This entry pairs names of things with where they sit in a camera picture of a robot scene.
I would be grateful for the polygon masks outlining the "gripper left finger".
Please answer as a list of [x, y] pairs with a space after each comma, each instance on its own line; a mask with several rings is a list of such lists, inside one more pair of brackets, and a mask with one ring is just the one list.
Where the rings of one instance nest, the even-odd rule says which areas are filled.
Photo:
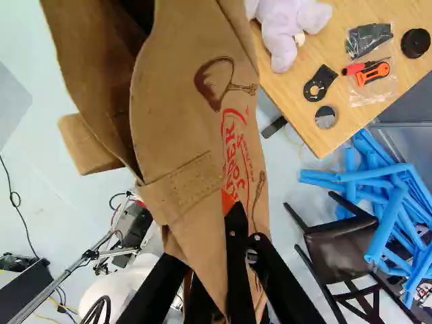
[[181, 260], [164, 253], [125, 310], [119, 324], [162, 323], [181, 283], [191, 268]]

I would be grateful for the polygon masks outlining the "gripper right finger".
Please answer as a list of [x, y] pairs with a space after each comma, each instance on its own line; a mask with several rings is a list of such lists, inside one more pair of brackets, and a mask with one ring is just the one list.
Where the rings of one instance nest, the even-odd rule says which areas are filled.
[[247, 268], [251, 268], [280, 323], [324, 323], [306, 292], [268, 237], [248, 233], [243, 204], [223, 191], [227, 253], [227, 319], [230, 323], [256, 323]]

